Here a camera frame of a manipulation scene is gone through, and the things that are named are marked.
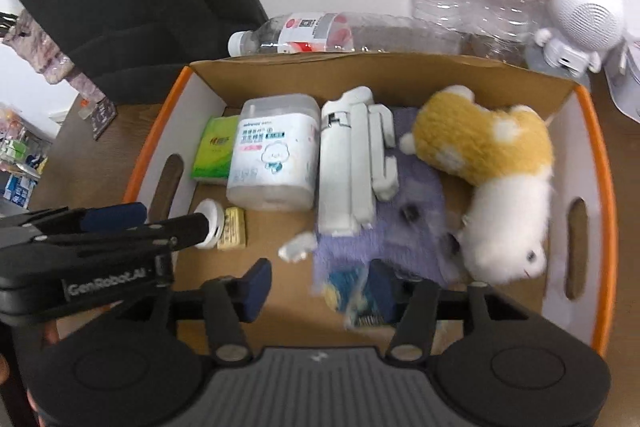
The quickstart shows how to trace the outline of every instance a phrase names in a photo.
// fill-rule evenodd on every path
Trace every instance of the white phone holder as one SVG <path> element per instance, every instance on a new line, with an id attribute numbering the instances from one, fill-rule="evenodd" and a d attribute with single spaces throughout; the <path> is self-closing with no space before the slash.
<path id="1" fill-rule="evenodd" d="M 372 227 L 376 198 L 398 193 L 398 162 L 391 110 L 374 105 L 369 87 L 356 87 L 322 107 L 318 232 L 357 235 Z"/>

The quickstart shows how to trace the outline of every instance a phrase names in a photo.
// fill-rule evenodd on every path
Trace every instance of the green package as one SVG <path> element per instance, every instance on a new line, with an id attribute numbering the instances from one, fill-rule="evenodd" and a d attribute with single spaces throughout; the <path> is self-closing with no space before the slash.
<path id="1" fill-rule="evenodd" d="M 200 139 L 191 178 L 197 182 L 226 184 L 237 127 L 237 116 L 210 118 Z"/>

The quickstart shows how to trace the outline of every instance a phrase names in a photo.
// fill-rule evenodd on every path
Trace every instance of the stuffed animal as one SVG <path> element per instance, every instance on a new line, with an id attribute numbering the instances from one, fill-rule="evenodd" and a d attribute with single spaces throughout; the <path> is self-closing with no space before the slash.
<path id="1" fill-rule="evenodd" d="M 503 284 L 542 275 L 553 148 L 530 107 L 490 111 L 450 86 L 418 113 L 400 149 L 475 187 L 458 240 L 476 280 Z"/>

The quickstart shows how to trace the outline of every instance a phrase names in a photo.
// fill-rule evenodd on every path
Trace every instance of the small yellow box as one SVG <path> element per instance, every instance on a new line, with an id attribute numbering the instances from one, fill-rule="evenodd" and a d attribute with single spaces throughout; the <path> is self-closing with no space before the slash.
<path id="1" fill-rule="evenodd" d="M 246 247 L 244 210 L 238 206 L 225 209 L 225 228 L 218 240 L 218 250 L 233 250 Z"/>

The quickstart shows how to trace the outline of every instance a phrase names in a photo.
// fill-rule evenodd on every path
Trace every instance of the wooden table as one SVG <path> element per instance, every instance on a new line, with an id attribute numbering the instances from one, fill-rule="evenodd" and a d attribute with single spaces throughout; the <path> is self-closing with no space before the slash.
<path id="1" fill-rule="evenodd" d="M 603 76 L 592 80 L 592 96 L 609 152 L 620 226 L 616 316 L 607 354 L 613 386 L 598 424 L 637 427 L 640 425 L 640 124 L 614 107 Z M 92 139 L 89 122 L 78 117 L 78 108 L 76 100 L 34 190 L 30 205 L 33 210 L 120 203 L 132 166 L 160 106 L 119 107 L 118 117 L 97 142 Z"/>

